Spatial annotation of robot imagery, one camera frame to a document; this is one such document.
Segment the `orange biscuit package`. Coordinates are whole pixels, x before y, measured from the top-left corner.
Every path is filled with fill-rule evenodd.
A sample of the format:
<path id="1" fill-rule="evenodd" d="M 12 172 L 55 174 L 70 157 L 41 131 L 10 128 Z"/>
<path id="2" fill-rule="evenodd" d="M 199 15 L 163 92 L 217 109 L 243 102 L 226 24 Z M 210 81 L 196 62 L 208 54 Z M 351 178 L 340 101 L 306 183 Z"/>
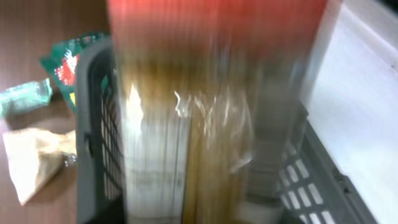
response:
<path id="1" fill-rule="evenodd" d="M 327 1 L 108 1 L 128 223 L 277 223 Z"/>

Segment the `green Nescafe coffee bag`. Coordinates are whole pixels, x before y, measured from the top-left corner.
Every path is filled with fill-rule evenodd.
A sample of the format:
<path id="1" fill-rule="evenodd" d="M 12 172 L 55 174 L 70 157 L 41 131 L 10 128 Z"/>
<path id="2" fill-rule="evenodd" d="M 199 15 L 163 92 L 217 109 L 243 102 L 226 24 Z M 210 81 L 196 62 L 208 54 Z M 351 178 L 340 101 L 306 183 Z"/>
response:
<path id="1" fill-rule="evenodd" d="M 41 66 L 60 90 L 63 99 L 76 111 L 76 66 L 82 51 L 95 42 L 109 37 L 103 32 L 92 32 L 53 44 L 51 52 L 40 59 Z"/>

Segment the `grey plastic basket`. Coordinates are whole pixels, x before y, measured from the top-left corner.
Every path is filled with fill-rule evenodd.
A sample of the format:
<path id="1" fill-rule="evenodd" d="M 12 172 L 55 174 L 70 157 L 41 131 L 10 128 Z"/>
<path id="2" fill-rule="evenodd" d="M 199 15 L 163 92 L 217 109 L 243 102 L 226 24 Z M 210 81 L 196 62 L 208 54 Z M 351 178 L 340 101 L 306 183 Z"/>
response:
<path id="1" fill-rule="evenodd" d="M 113 48 L 103 39 L 86 48 L 76 83 L 77 221 L 125 223 L 123 152 Z M 335 166 L 300 106 L 295 143 L 282 156 L 278 196 L 250 203 L 243 217 L 252 223 L 374 223 L 350 179 Z"/>

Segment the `small teal snack packet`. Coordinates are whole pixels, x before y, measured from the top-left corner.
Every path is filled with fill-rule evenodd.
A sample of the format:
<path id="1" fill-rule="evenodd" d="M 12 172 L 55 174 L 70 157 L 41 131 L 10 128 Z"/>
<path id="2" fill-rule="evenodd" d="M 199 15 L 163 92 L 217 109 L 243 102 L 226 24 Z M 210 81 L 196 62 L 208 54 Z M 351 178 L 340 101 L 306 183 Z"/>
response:
<path id="1" fill-rule="evenodd" d="M 47 106 L 52 94 L 50 78 L 10 87 L 1 92 L 1 118 Z"/>

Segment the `beige paper pouch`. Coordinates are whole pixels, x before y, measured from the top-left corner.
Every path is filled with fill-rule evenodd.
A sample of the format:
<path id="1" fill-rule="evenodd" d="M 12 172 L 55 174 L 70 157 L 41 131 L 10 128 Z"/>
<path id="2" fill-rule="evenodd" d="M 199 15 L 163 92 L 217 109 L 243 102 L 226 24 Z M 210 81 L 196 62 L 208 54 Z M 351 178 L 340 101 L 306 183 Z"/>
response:
<path id="1" fill-rule="evenodd" d="M 9 175 L 25 205 L 64 167 L 76 164 L 76 133 L 25 128 L 2 134 Z"/>

